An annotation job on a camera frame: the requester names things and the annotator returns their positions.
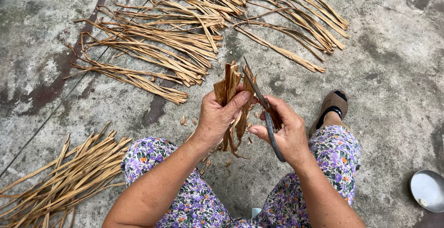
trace scissors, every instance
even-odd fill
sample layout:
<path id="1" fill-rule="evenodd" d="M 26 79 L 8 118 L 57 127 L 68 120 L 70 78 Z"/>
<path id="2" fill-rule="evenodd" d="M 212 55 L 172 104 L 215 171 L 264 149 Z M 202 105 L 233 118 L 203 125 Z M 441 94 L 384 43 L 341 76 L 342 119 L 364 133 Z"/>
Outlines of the scissors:
<path id="1" fill-rule="evenodd" d="M 250 66 L 247 63 L 247 59 L 244 57 L 245 63 L 247 64 L 248 70 L 251 72 Z M 274 150 L 274 153 L 276 154 L 276 157 L 281 161 L 285 162 L 284 157 L 282 157 L 281 152 L 279 151 L 278 144 L 276 143 L 276 139 L 274 137 L 274 134 L 277 133 L 282 128 L 282 121 L 279 117 L 278 113 L 274 111 L 270 103 L 268 102 L 267 98 L 264 98 L 264 96 L 261 94 L 261 91 L 259 90 L 258 86 L 253 83 L 251 78 L 248 76 L 248 74 L 245 72 L 245 69 L 242 68 L 242 72 L 244 73 L 245 77 L 247 78 L 248 82 L 251 84 L 254 92 L 256 93 L 256 97 L 259 99 L 259 103 L 264 109 L 264 117 L 265 117 L 265 123 L 267 126 L 267 132 L 268 137 L 270 139 L 271 147 Z"/>

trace stainless steel bowl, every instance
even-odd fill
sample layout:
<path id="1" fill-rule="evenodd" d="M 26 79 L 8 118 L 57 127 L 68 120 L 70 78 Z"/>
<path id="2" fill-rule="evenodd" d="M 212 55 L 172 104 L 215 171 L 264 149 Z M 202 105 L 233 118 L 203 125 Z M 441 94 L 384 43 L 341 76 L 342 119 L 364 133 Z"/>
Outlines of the stainless steel bowl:
<path id="1" fill-rule="evenodd" d="M 444 177 L 431 170 L 416 172 L 409 182 L 410 193 L 425 209 L 444 212 Z"/>

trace purple floral fabric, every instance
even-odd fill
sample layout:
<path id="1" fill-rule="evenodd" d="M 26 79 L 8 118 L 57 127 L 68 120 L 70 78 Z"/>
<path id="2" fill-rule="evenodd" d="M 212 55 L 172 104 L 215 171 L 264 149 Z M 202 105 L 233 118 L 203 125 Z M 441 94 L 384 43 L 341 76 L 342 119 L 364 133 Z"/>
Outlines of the purple floral fabric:
<path id="1" fill-rule="evenodd" d="M 336 190 L 351 205 L 355 172 L 359 167 L 360 145 L 344 127 L 318 129 L 308 145 L 319 167 Z M 142 174 L 162 162 L 177 147 L 163 138 L 145 137 L 130 145 L 121 169 L 129 186 Z M 306 227 L 307 209 L 297 175 L 285 175 L 265 200 L 264 208 L 253 219 L 232 218 L 211 187 L 195 169 L 157 227 Z"/>

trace forearm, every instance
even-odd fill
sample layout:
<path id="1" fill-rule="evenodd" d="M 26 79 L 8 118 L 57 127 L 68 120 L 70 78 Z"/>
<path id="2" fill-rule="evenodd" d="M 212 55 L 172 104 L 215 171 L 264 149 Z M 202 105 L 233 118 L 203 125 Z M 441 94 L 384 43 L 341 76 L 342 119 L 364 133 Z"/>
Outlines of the forearm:
<path id="1" fill-rule="evenodd" d="M 299 177 L 313 228 L 365 227 L 347 201 L 335 190 L 312 154 L 298 165 L 290 164 Z"/>
<path id="2" fill-rule="evenodd" d="M 191 139 L 134 181 L 115 202 L 103 227 L 154 226 L 168 211 L 182 184 L 208 152 Z"/>

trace woman's left hand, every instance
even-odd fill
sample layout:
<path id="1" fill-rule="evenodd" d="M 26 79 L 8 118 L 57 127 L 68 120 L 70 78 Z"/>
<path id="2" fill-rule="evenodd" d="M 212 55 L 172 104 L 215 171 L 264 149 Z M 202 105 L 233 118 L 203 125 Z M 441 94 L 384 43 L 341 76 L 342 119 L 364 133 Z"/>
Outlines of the woman's left hand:
<path id="1" fill-rule="evenodd" d="M 243 88 L 243 84 L 239 84 L 236 95 L 224 107 L 217 103 L 214 90 L 203 97 L 199 124 L 191 138 L 196 145 L 209 151 L 222 140 L 231 121 L 238 117 L 241 107 L 251 97 L 251 93 L 243 91 Z M 254 98 L 253 104 L 257 102 L 257 98 Z"/>

